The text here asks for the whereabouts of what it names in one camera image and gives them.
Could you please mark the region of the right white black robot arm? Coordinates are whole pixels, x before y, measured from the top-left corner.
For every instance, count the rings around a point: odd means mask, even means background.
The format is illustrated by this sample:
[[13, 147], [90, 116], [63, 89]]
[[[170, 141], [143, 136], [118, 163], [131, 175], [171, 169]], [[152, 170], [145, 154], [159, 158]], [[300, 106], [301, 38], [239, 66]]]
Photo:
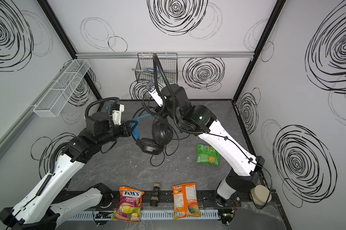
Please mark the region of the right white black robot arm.
[[153, 79], [158, 104], [157, 114], [169, 116], [183, 133], [198, 136], [212, 146], [231, 166], [215, 193], [215, 199], [226, 206], [236, 192], [247, 192], [255, 187], [257, 172], [264, 166], [261, 156], [246, 151], [222, 126], [217, 117], [204, 105], [192, 105], [185, 89], [171, 84], [163, 70], [158, 54], [152, 55]]

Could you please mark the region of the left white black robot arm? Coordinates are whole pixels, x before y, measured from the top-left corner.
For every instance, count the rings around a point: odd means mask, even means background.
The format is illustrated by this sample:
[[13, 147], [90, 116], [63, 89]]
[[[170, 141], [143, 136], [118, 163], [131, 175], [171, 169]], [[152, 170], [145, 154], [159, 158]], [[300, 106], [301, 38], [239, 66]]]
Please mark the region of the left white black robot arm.
[[98, 205], [108, 208], [113, 203], [112, 190], [102, 183], [63, 202], [54, 203], [54, 200], [76, 172], [101, 152], [102, 146], [131, 136], [137, 122], [113, 117], [113, 109], [121, 108], [118, 101], [118, 97], [109, 97], [86, 107], [86, 128], [56, 147], [49, 171], [22, 201], [0, 212], [0, 220], [7, 229], [55, 230], [88, 208]]

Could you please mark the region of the black blue headphones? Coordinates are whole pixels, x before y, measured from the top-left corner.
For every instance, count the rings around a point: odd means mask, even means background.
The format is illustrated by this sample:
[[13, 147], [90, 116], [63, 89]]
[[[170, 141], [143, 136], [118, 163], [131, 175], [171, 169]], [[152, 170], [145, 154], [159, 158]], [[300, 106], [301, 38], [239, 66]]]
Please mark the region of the black blue headphones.
[[[139, 122], [141, 119], [150, 116], [150, 114], [133, 118]], [[132, 129], [132, 138], [142, 152], [150, 155], [159, 155], [163, 152], [164, 147], [169, 144], [174, 136], [174, 129], [165, 121], [156, 120], [152, 125], [152, 139], [141, 138], [138, 127]]]

